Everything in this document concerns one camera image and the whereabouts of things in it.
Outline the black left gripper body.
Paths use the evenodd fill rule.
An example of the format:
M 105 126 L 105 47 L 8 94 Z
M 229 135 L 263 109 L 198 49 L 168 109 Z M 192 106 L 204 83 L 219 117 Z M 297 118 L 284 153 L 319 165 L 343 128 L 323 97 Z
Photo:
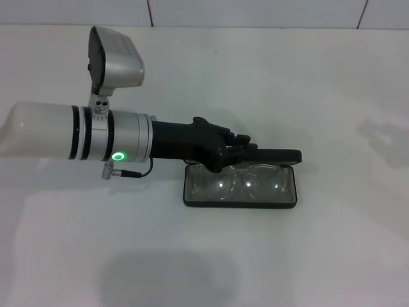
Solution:
M 152 122 L 150 157 L 195 161 L 214 173 L 230 165 L 225 137 L 230 130 L 195 117 L 190 124 Z

